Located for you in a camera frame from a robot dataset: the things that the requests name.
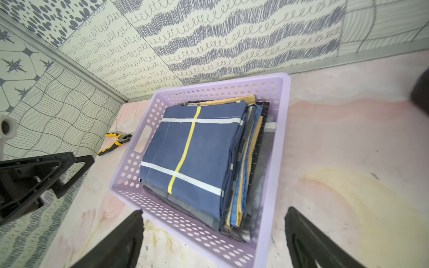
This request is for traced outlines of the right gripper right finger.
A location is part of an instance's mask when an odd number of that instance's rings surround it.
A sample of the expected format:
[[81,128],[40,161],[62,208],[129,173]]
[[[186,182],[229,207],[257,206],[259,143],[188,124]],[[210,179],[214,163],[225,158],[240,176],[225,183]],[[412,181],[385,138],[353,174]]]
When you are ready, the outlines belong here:
[[293,267],[363,267],[295,207],[288,208],[284,220],[287,246]]

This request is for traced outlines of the grey blue plaid pillowcase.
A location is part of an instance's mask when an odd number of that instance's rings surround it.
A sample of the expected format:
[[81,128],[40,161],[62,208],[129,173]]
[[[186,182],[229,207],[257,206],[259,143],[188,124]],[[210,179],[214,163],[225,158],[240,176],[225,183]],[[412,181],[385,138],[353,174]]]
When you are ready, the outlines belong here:
[[[250,133],[251,135],[250,135],[250,138],[248,139],[245,154],[242,158],[242,164],[239,170],[239,178],[241,180],[241,182],[239,183],[239,192],[238,194],[235,194],[235,197],[231,202],[232,211],[230,213],[230,224],[228,226],[224,225],[228,228],[239,227],[241,223],[242,214],[246,208],[246,196],[249,188],[249,176],[250,176],[250,169],[251,169],[251,154],[254,146],[254,141],[257,138],[258,131],[260,129],[259,123],[263,118],[262,106],[259,106],[259,105],[256,105],[256,106],[257,106],[257,111],[255,113],[255,121],[254,121],[253,127],[251,128],[251,133]],[[220,223],[219,221],[217,221],[213,217],[203,212],[196,210],[189,204],[186,204],[185,202],[181,201],[179,198],[171,194],[165,193],[154,186],[148,185],[146,183],[142,183],[142,184],[148,191],[151,191],[153,194],[157,195],[160,199],[163,199],[165,202],[171,204],[177,210],[180,210],[190,216],[193,216],[194,218],[200,220],[201,222],[205,223],[206,225],[208,225],[214,230],[219,230],[221,228],[221,226],[219,225]]]

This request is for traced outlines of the blue yellow striped pillowcase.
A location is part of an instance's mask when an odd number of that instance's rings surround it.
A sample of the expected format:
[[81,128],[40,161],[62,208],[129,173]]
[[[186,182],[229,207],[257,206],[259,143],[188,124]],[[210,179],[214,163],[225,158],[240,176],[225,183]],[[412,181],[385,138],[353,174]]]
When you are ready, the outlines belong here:
[[140,164],[140,182],[221,219],[248,104],[172,106]]

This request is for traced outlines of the yellow zigzag pillowcase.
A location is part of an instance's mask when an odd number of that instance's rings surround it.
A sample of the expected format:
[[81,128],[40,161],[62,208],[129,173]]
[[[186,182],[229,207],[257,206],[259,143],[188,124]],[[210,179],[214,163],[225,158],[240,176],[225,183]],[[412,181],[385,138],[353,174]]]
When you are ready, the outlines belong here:
[[255,96],[175,106],[169,118],[185,118],[187,143],[168,192],[208,214],[219,225],[230,224],[231,202],[239,192],[239,170],[257,106]]

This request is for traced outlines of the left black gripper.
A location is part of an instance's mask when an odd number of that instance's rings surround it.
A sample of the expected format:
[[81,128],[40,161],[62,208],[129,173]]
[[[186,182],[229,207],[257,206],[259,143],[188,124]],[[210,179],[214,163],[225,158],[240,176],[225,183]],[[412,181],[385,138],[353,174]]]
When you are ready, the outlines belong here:
[[[92,155],[75,157],[73,153],[29,157],[1,162],[1,225],[17,220],[44,206],[41,198],[52,190],[58,199],[95,163]],[[73,165],[82,166],[66,180]]]

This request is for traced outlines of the purple plastic basket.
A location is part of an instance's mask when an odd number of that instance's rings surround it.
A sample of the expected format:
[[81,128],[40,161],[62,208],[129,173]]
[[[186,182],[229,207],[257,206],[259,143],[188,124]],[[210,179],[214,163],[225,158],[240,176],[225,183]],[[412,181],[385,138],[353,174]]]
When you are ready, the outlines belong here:
[[[210,258],[221,268],[263,268],[269,253],[275,214],[290,84],[288,74],[274,73],[157,91],[112,177],[110,192],[130,207],[143,210],[145,218]],[[210,230],[143,190],[139,183],[139,165],[145,151],[138,150],[137,144],[141,136],[153,137],[167,107],[191,100],[224,99],[250,94],[259,101],[270,103],[268,114],[274,118],[274,142],[269,153],[255,234],[251,242],[240,243]]]

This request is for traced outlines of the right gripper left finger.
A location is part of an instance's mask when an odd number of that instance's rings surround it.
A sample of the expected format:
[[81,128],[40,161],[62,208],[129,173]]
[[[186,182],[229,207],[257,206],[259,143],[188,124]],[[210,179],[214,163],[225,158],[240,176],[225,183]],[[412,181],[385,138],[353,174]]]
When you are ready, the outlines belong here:
[[135,268],[144,239],[143,211],[133,211],[74,268]]

